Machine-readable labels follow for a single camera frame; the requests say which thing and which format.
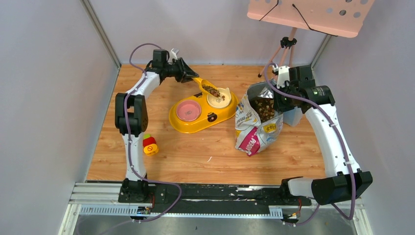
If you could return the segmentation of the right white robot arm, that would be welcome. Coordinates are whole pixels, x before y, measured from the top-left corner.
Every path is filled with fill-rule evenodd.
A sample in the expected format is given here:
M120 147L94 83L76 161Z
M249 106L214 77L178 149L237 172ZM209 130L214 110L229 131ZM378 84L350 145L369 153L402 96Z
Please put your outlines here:
M292 204L299 196L313 198L320 205L356 200L372 184L369 171L362 171L344 139L335 99L326 85L317 86L310 66L273 66L277 82L274 110L295 118L305 115L317 138L325 167L325 178L296 177L282 180L279 197Z

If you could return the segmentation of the yellow plastic scoop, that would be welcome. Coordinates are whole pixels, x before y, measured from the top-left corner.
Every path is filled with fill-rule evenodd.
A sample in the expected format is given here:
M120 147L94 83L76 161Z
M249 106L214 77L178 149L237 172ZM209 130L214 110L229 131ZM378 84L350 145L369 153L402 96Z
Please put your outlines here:
M202 79L200 77L194 77L192 79L198 84L199 89L202 92L209 94L215 98L225 99L225 96L220 93L219 89L213 84L211 84L209 81Z

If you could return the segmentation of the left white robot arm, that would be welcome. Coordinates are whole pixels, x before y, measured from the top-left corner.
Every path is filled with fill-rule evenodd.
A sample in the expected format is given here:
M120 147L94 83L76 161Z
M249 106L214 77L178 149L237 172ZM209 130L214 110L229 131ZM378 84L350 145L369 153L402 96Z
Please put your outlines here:
M171 52L155 49L150 62L142 69L140 80L127 92L115 96L115 127L125 144L127 172L122 182L119 202L142 203L150 196L144 165L143 140L149 123L146 99L166 78L185 83L199 77L183 58L170 58Z

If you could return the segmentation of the pet food bag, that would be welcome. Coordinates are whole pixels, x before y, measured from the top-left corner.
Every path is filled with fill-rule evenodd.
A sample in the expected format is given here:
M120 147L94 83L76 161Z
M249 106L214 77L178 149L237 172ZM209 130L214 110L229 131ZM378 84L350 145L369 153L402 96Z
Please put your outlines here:
M270 97L274 100L273 90L268 83L260 82L249 86L235 112L235 148L253 156L277 140L283 127L283 114L276 110L276 117L262 123L258 114L250 107L249 99L256 96Z

